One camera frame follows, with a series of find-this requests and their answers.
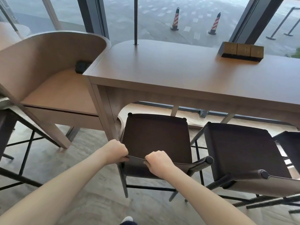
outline forearm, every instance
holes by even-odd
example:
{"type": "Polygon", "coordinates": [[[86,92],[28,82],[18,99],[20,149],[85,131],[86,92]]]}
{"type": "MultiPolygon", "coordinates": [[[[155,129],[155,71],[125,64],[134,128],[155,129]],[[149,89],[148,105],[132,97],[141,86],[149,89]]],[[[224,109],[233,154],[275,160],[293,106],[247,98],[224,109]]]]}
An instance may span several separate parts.
{"type": "Polygon", "coordinates": [[[6,211],[0,216],[0,225],[55,224],[76,194],[104,165],[101,151],[97,150],[6,211]]]}
{"type": "Polygon", "coordinates": [[[207,225],[254,225],[255,223],[232,204],[207,189],[177,167],[166,178],[198,212],[207,225]]]}

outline pant leg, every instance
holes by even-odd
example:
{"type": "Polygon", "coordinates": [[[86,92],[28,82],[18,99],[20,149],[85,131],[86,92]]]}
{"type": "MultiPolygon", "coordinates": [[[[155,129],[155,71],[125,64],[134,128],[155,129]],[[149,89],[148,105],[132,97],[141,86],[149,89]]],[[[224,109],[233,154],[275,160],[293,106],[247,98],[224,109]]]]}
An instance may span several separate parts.
{"type": "Polygon", "coordinates": [[[120,225],[137,225],[137,223],[133,222],[133,221],[125,221],[125,222],[121,223],[120,225]]]}

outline striped traffic cone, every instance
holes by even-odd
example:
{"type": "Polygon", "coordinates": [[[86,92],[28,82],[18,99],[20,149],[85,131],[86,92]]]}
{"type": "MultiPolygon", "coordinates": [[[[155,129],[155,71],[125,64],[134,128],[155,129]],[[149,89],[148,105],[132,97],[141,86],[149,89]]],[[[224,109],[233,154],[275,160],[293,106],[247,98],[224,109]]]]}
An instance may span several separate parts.
{"type": "Polygon", "coordinates": [[[217,26],[218,26],[218,23],[219,23],[220,16],[221,16],[221,13],[219,13],[217,15],[217,18],[216,18],[211,30],[208,31],[208,34],[210,34],[210,35],[215,35],[216,34],[216,29],[217,29],[217,26]]]}
{"type": "Polygon", "coordinates": [[[179,7],[176,9],[176,13],[175,13],[175,17],[174,17],[174,21],[173,21],[173,25],[171,27],[172,31],[178,31],[178,18],[179,18],[179,7]]]}

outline wooden armchair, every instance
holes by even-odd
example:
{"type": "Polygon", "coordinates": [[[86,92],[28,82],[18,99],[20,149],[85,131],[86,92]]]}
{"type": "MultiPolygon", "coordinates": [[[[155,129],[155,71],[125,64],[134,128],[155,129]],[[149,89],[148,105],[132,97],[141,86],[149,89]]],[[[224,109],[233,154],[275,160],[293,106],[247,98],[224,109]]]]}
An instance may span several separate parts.
{"type": "Polygon", "coordinates": [[[94,68],[110,48],[110,41],[96,34],[33,35],[0,51],[0,91],[68,148],[70,141],[55,124],[103,130],[85,79],[75,72],[76,62],[94,68]]]}

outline white sneaker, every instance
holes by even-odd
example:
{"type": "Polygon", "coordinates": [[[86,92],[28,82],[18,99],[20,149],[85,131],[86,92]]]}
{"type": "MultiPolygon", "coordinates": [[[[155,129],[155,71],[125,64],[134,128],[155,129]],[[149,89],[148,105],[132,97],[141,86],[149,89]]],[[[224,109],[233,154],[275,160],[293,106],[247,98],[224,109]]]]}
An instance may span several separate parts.
{"type": "Polygon", "coordinates": [[[126,217],[123,219],[122,223],[124,223],[125,221],[133,221],[133,218],[132,218],[131,216],[126,216],[126,217]]]}

